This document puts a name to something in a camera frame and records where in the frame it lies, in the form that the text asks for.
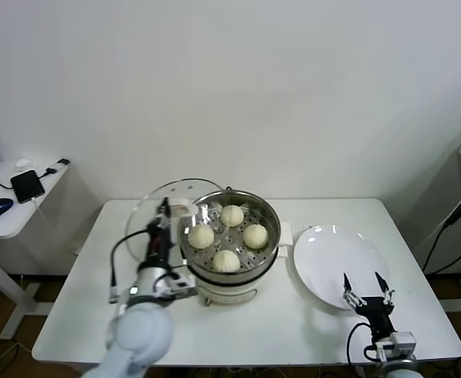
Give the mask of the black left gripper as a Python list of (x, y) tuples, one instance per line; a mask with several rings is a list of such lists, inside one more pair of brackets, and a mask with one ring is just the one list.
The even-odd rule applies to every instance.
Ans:
[(169, 198), (164, 197), (156, 208), (155, 218), (147, 226), (149, 242), (145, 256), (147, 268), (166, 269), (169, 265), (170, 251), (174, 246), (170, 227), (171, 209)]

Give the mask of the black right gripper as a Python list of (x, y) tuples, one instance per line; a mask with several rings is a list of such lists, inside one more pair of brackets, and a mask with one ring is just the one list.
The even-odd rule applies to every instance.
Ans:
[(360, 298), (353, 290), (351, 282), (346, 273), (344, 273), (344, 293), (345, 302), (355, 310), (355, 312), (369, 321), (372, 339), (388, 338), (394, 331), (390, 315), (394, 310), (392, 290), (387, 281), (375, 272), (377, 282), (382, 291), (382, 297), (364, 297)]

